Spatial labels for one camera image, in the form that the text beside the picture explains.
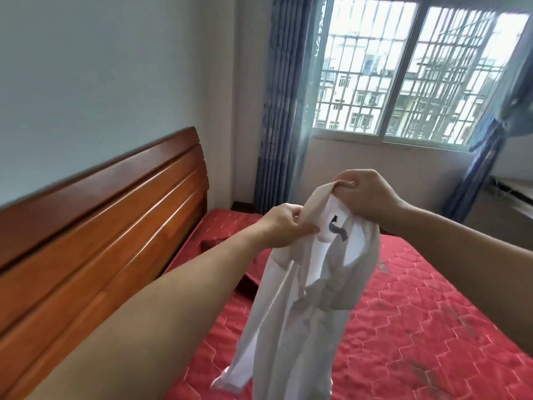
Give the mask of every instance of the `curtain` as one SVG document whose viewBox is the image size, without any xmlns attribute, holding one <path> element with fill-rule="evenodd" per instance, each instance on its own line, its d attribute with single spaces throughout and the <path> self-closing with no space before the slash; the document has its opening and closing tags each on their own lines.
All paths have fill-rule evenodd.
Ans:
<svg viewBox="0 0 533 400">
<path fill-rule="evenodd" d="M 470 151 L 479 150 L 463 179 L 446 202 L 443 215 L 463 223 L 487 181 L 509 137 L 533 133 L 533 51 L 525 59 L 496 114 L 489 113 L 472 136 Z"/>
<path fill-rule="evenodd" d="M 322 0 L 274 0 L 254 206 L 288 201 L 301 144 L 316 10 Z"/>
</svg>

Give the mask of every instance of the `person's right arm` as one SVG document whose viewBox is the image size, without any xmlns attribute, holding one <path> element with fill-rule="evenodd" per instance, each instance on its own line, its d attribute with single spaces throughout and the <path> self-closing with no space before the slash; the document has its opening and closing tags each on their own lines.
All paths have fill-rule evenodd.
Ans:
<svg viewBox="0 0 533 400">
<path fill-rule="evenodd" d="M 403 201 L 374 170 L 336 177 L 334 194 L 353 213 L 409 242 L 430 264 L 533 356 L 533 253 Z"/>
</svg>

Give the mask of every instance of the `quilted mattress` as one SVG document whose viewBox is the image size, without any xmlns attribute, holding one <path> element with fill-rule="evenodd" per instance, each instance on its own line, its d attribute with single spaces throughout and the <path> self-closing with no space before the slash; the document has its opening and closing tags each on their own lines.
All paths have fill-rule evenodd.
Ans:
<svg viewBox="0 0 533 400">
<path fill-rule="evenodd" d="M 166 272 L 259 218 L 210 211 Z M 379 257 L 338 348 L 332 399 L 533 399 L 533 360 L 416 250 L 382 236 Z M 256 258 L 250 279 L 260 280 L 267 258 Z M 234 398 L 210 383 L 230 364 L 251 306 L 233 293 L 166 400 Z M 252 384 L 238 398 L 251 399 Z"/>
</svg>

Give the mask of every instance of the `wooden bed frame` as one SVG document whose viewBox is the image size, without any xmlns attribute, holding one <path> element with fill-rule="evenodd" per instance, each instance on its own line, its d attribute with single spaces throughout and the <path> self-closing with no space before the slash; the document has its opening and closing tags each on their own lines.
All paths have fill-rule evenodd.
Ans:
<svg viewBox="0 0 533 400">
<path fill-rule="evenodd" d="M 0 398 L 27 396 L 153 281 L 207 210 L 189 127 L 0 211 Z"/>
</svg>

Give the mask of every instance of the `person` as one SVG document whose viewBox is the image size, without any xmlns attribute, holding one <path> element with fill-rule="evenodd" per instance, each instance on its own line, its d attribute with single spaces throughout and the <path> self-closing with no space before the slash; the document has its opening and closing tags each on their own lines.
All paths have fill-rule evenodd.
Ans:
<svg viewBox="0 0 533 400">
<path fill-rule="evenodd" d="M 403 237 L 527 354 L 533 355 L 533 253 L 416 208 L 374 170 L 349 170 L 334 194 Z M 283 204 L 256 224 L 158 278 L 102 323 L 30 399 L 162 398 L 265 248 L 317 233 Z"/>
</svg>

